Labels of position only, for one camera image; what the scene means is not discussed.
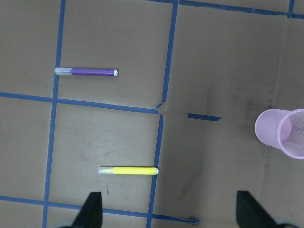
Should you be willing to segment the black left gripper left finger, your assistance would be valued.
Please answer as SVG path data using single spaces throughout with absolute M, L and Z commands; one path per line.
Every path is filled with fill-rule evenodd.
M 100 228 L 103 222 L 101 192 L 91 192 L 72 223 L 72 228 Z

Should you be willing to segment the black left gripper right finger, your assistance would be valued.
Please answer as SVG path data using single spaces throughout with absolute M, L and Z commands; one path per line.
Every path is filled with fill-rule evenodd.
M 238 190 L 236 221 L 240 228 L 276 228 L 277 223 L 249 191 Z

